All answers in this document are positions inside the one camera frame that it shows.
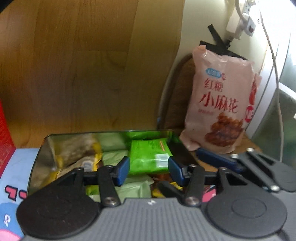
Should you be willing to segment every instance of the wood grain surface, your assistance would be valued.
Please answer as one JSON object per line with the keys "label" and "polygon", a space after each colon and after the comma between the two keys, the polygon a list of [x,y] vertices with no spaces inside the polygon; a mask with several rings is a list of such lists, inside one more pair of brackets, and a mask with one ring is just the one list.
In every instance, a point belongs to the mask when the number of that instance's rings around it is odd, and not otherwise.
{"label": "wood grain surface", "polygon": [[155,129],[184,0],[14,0],[0,99],[17,147],[51,133]]}

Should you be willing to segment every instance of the pink package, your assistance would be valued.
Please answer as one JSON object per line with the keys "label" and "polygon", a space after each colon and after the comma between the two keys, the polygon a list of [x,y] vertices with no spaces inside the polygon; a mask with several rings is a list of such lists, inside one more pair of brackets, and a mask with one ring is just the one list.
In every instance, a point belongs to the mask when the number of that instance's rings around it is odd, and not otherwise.
{"label": "pink package", "polygon": [[253,62],[219,56],[205,45],[194,49],[193,60],[193,89],[180,139],[189,150],[232,152],[253,117],[261,78]]}

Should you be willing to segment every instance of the blue logo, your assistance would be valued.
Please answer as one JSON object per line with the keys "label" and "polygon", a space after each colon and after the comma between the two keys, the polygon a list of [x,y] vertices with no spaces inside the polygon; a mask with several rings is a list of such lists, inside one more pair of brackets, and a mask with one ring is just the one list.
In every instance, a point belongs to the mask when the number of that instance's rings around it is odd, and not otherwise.
{"label": "blue logo", "polygon": [[216,78],[221,78],[221,72],[212,68],[207,68],[206,73]]}

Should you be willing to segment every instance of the power cord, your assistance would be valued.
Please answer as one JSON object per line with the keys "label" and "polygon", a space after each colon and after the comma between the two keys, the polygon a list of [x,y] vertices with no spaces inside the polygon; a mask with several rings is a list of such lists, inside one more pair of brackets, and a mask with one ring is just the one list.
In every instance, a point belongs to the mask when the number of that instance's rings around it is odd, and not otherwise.
{"label": "power cord", "polygon": [[[279,74],[278,74],[278,70],[277,70],[277,66],[276,66],[276,58],[274,56],[274,51],[272,49],[271,43],[270,43],[270,39],[269,36],[267,34],[265,25],[264,25],[264,21],[262,18],[262,14],[260,11],[260,6],[259,6],[259,1],[255,0],[255,3],[259,9],[259,13],[260,13],[260,19],[261,19],[261,24],[268,42],[268,45],[270,47],[270,51],[271,51],[271,56],[272,56],[272,60],[274,63],[274,71],[275,71],[275,75],[276,75],[276,105],[277,105],[277,109],[278,109],[278,115],[279,115],[279,125],[280,125],[280,140],[281,140],[281,146],[280,146],[280,156],[279,156],[279,161],[283,162],[283,153],[284,153],[284,124],[283,124],[283,117],[281,114],[281,106],[280,106],[280,102],[279,102],[279,94],[280,94],[280,90],[279,90]],[[239,0],[235,0],[235,8],[237,10],[237,13],[239,15],[239,17],[241,18],[242,21],[245,21],[245,18],[243,17],[240,8],[239,8]]]}

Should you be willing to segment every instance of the red circle logo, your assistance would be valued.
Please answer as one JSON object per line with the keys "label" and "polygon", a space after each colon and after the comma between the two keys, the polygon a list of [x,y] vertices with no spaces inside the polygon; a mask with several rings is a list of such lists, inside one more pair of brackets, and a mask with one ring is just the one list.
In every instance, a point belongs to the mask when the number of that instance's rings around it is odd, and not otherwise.
{"label": "red circle logo", "polygon": [[254,107],[252,105],[249,105],[246,109],[246,114],[244,116],[244,120],[249,123],[254,115]]}

